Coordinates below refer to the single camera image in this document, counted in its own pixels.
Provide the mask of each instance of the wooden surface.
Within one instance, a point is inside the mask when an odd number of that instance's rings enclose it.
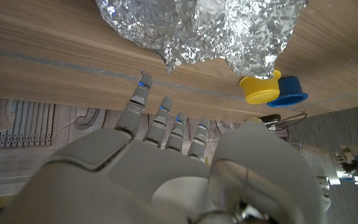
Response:
[[[300,78],[306,102],[248,105],[239,77],[220,59],[166,75],[161,58],[120,38],[93,0],[0,2],[1,98],[122,110],[145,70],[155,80],[146,113],[171,96],[173,114],[242,121],[358,106],[358,1],[310,0],[275,66]]]

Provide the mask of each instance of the gray carpet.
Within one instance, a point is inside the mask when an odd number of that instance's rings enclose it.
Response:
[[[306,118],[290,128],[292,141],[338,151],[340,145],[358,144],[358,108]],[[358,185],[332,186],[328,223],[358,223]]]

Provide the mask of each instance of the aluminum foil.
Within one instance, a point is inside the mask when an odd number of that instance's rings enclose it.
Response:
[[[154,49],[167,73],[223,58],[240,76],[272,78],[305,0],[96,0],[103,19]]]

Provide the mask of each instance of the cable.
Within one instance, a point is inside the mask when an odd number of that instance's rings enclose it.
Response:
[[[289,120],[289,119],[292,119],[292,118],[297,118],[297,117],[302,116],[302,115],[303,115],[304,117],[301,118],[301,119],[300,119],[298,122],[296,122],[295,124],[292,124],[292,125],[290,125],[290,126],[288,126],[288,127],[286,127],[286,128],[276,129],[276,130],[274,130],[273,132],[282,131],[282,130],[286,130],[286,129],[289,129],[289,128],[294,127],[296,124],[298,124],[299,122],[303,121],[303,120],[308,116],[308,114],[306,114],[305,112],[303,112],[303,113],[301,113],[301,114],[298,114],[298,115],[295,115],[295,116],[292,116],[292,117],[289,117],[289,118],[285,118],[285,119],[283,119],[283,120],[280,121],[280,122],[283,122],[283,121],[286,121],[286,120]]]

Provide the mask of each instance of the robotic hand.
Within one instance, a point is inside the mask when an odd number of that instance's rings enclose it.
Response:
[[[222,136],[205,164],[208,119],[188,156],[186,117],[164,98],[143,141],[134,140],[152,78],[142,77],[114,129],[59,150],[0,215],[0,223],[322,223],[322,190],[308,164],[258,121]]]

